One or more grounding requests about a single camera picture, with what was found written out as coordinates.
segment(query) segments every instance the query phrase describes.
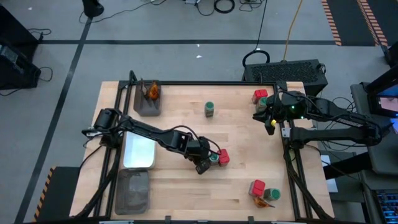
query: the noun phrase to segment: red cube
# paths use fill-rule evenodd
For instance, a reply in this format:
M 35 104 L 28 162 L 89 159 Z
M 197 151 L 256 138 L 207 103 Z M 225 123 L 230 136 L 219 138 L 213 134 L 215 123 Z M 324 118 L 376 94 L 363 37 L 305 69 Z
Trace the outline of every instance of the red cube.
M 256 90 L 254 91 L 251 101 L 253 102 L 253 104 L 256 104 L 262 97 L 268 97 L 267 90 Z
M 218 159 L 218 165 L 220 166 L 226 166 L 229 163 L 229 155 L 226 149 L 220 150 L 220 155 Z
M 252 195 L 253 197 L 261 197 L 261 195 L 264 193 L 265 188 L 266 183 L 261 180 L 255 180 L 251 182 L 249 195 Z

